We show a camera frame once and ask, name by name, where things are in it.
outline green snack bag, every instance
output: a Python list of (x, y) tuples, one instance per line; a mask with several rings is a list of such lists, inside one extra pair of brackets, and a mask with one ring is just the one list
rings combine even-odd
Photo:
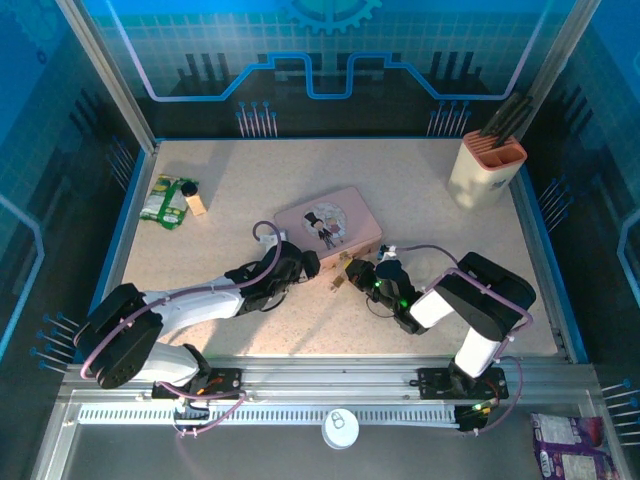
[(180, 191), (185, 182), (198, 184), (189, 178), (159, 175), (140, 212), (140, 218), (158, 222), (168, 230), (178, 227), (184, 220), (188, 208), (187, 201)]

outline black cap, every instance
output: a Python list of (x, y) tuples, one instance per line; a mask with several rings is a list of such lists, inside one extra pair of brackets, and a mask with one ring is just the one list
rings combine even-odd
[(322, 221), (322, 220), (320, 220), (318, 217), (316, 217), (316, 214), (315, 214), (315, 213), (313, 213), (313, 212), (306, 213), (306, 214), (304, 215), (304, 218), (306, 218), (306, 219), (309, 221), (309, 223), (311, 224), (311, 226), (313, 226), (313, 225), (315, 225), (316, 223), (318, 223), (318, 222)]
[(193, 182), (184, 182), (180, 187), (180, 191), (185, 197), (193, 197), (198, 193), (198, 186)]

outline pink box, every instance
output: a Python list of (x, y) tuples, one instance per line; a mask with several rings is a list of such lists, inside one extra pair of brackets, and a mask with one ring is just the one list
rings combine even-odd
[(376, 252), (382, 229), (355, 187), (316, 198), (275, 215), (278, 228), (302, 251), (314, 250), (321, 272), (333, 268), (343, 254)]

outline bottle cap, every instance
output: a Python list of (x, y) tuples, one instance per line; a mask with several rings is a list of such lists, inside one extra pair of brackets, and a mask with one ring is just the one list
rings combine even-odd
[(180, 187), (180, 191), (185, 197), (193, 197), (198, 193), (198, 186), (193, 182), (184, 182)]

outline purple snack bag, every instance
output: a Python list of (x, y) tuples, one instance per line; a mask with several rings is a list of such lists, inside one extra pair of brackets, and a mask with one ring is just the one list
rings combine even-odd
[(545, 480), (619, 480), (601, 417), (531, 414), (533, 444)]

